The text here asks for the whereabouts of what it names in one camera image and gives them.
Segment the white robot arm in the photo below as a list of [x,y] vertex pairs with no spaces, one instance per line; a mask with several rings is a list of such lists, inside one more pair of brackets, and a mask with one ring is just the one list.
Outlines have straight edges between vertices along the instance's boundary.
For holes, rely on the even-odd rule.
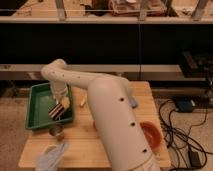
[[130,82],[109,74],[66,69],[57,59],[41,69],[51,91],[60,101],[67,85],[87,90],[87,101],[98,135],[113,171],[161,171],[137,121],[131,101]]

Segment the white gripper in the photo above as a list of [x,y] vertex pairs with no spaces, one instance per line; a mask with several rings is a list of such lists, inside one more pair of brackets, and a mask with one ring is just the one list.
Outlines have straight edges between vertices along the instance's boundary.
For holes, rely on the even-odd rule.
[[70,100],[68,97],[65,97],[68,94],[67,85],[63,82],[50,82],[51,92],[55,99],[60,100],[60,105],[64,109],[68,109],[70,106]]

